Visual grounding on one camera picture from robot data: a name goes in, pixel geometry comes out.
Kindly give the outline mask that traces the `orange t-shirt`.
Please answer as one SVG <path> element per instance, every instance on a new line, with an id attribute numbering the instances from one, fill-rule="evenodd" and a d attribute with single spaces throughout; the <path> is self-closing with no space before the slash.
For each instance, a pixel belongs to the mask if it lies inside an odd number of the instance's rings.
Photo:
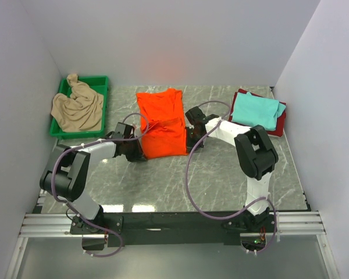
<path id="1" fill-rule="evenodd" d="M 186 156 L 186 122 L 183 93 L 169 88 L 164 92 L 136 94 L 141 117 L 141 146 L 147 159 Z"/>

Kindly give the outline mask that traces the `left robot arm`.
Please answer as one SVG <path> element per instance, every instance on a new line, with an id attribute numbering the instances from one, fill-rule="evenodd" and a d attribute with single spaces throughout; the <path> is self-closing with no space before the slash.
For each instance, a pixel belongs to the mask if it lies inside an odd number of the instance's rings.
<path id="1" fill-rule="evenodd" d="M 59 144 L 49 156 L 40 188 L 82 215 L 84 227 L 90 233 L 99 233 L 106 225 L 102 206 L 86 191 L 88 173 L 100 161 L 122 155 L 129 162 L 146 161 L 134 132 L 134 126 L 119 122 L 104 138 L 74 147 Z"/>

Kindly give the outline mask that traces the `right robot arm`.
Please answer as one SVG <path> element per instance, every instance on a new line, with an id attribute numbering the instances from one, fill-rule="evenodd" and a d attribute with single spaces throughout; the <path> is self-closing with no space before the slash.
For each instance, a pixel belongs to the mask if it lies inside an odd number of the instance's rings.
<path id="1" fill-rule="evenodd" d="M 226 142 L 236 148 L 239 166 L 247 178 L 245 205 L 231 216 L 216 217 L 202 212 L 188 194 L 192 205 L 210 219 L 228 220 L 229 227 L 233 226 L 241 231 L 258 231 L 269 221 L 269 182 L 275 164 L 279 161 L 267 131 L 260 125 L 247 127 L 223 120 L 215 114 L 206 116 L 197 106 L 188 110 L 185 115 L 192 125 L 191 128 L 186 128 L 187 150 L 190 155 L 204 145 L 206 137 Z"/>

